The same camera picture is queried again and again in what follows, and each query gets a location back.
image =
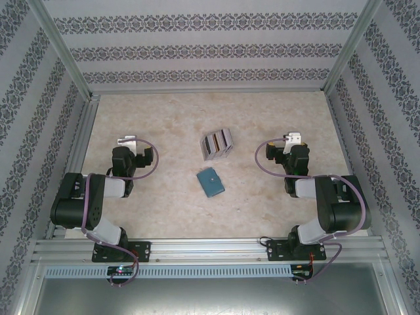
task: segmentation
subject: floor panel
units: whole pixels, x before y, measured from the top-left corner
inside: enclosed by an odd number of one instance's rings
[[[230,128],[234,149],[226,159],[204,162],[200,138],[222,127]],[[105,199],[103,208],[130,238],[286,236],[316,216],[316,202],[289,197],[282,178],[255,165],[254,152],[289,131],[301,132],[310,148],[310,175],[348,174],[323,92],[104,95],[83,173],[104,174],[117,138],[136,135],[156,145],[159,167],[135,182],[129,198]],[[259,157],[271,171],[283,171],[264,152]],[[206,167],[226,188],[213,198],[196,178]],[[66,237],[80,236],[68,231]]]

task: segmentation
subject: wall panel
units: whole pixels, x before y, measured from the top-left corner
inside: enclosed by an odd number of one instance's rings
[[[365,3],[45,1],[90,88],[107,93],[319,89]]]
[[[420,313],[418,1],[383,1],[328,95],[410,314]]]

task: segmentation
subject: purple cable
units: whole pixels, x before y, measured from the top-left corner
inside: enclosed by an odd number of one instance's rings
[[[298,278],[298,279],[304,281],[305,283],[310,283],[310,282],[314,281],[317,277],[319,277],[321,274],[323,274],[328,269],[328,267],[334,262],[334,260],[340,255],[341,251],[343,250],[343,246],[340,243],[336,243],[336,242],[332,243],[331,242],[331,243],[326,243],[325,245],[327,245],[327,246],[338,246],[339,250],[329,260],[329,262],[327,262],[327,264],[320,271],[318,271],[318,273],[315,276],[313,276],[311,279],[304,279],[300,276],[293,276],[293,277]]]
[[[159,164],[159,152],[158,152],[158,150],[156,150],[156,148],[155,148],[155,146],[153,144],[151,144],[150,142],[148,142],[146,140],[134,138],[134,139],[122,140],[121,142],[127,142],[127,141],[143,142],[143,143],[146,143],[146,144],[148,144],[149,146],[151,146],[153,148],[154,152],[156,153],[156,163],[155,163],[153,169],[149,173],[147,173],[145,175],[142,175],[142,176],[139,176],[139,177],[113,177],[113,176],[107,176],[107,177],[108,178],[113,178],[113,179],[124,179],[124,180],[125,179],[129,179],[129,180],[144,179],[147,176],[151,175],[156,170],[156,167],[158,167],[158,164]],[[112,274],[111,275],[111,278],[110,278],[111,286],[117,285],[118,287],[123,287],[124,285],[127,285],[130,282],[132,282],[137,277],[137,274],[138,274],[138,271],[140,269],[140,266],[139,266],[139,263],[138,263],[137,256],[134,253],[132,253],[132,252],[126,250],[125,248],[120,247],[120,246],[109,244],[109,243],[106,243],[104,241],[101,241],[101,240],[99,240],[99,239],[97,239],[97,238],[95,238],[95,237],[93,237],[93,236],[91,236],[91,235],[88,234],[88,230],[86,229],[86,222],[87,222],[87,212],[88,212],[88,208],[89,208],[89,183],[91,181],[91,176],[92,175],[93,174],[90,173],[89,175],[87,175],[87,178],[86,178],[86,184],[85,184],[85,186],[86,186],[86,190],[85,190],[85,204],[84,204],[84,208],[83,208],[83,220],[82,220],[82,223],[81,223],[81,231],[91,241],[94,241],[95,243],[98,243],[99,245],[103,245],[103,246],[111,247],[111,248],[114,248],[114,249],[118,249],[118,250],[120,250],[120,251],[122,251],[122,252],[124,252],[126,254],[129,254],[130,256],[132,256],[132,258],[134,258],[134,262],[135,262],[135,265],[136,265],[136,271],[131,276],[131,278],[129,278],[126,282],[120,283],[120,284],[116,284],[116,283],[112,282],[112,279],[114,278],[114,276],[116,274]]]
[[[347,179],[338,176],[338,175],[315,175],[315,176],[300,176],[300,175],[287,175],[287,174],[278,174],[278,173],[273,173],[270,172],[268,169],[265,169],[260,162],[258,161],[258,152],[259,150],[265,146],[266,144],[268,144],[269,142],[276,142],[276,141],[286,141],[286,138],[277,138],[277,139],[271,139],[268,141],[263,142],[262,144],[260,144],[260,146],[257,148],[257,150],[255,151],[255,163],[258,165],[258,167],[260,169],[262,169],[265,173],[273,175],[273,176],[277,176],[277,177],[289,177],[292,179],[313,179],[314,177],[320,177],[320,176],[328,176],[334,179],[339,179],[341,180],[343,183],[345,183],[348,187],[350,187],[350,189],[356,194],[357,199],[359,200],[360,203],[360,209],[362,211],[362,216],[360,217],[360,222],[359,224],[351,231],[349,232],[338,232],[332,235],[328,235],[322,239],[320,239],[320,243],[324,243],[325,241],[328,241],[332,238],[336,238],[337,236],[347,236],[347,235],[351,235],[353,233],[356,233],[357,231],[359,231],[362,227],[363,224],[365,223],[365,219],[366,219],[366,205],[364,203],[363,197],[361,195],[361,193],[359,193],[359,191],[357,190],[357,188],[351,183],[349,182]],[[326,271],[326,269],[330,266],[330,264],[340,255],[341,250],[343,249],[343,246],[340,243],[326,243],[325,245],[336,245],[339,246],[339,250],[338,252],[333,256],[333,258],[331,258],[331,260],[319,271],[319,273],[317,273],[314,277],[312,277],[310,280],[312,281],[313,279],[316,279],[320,274],[324,273]]]

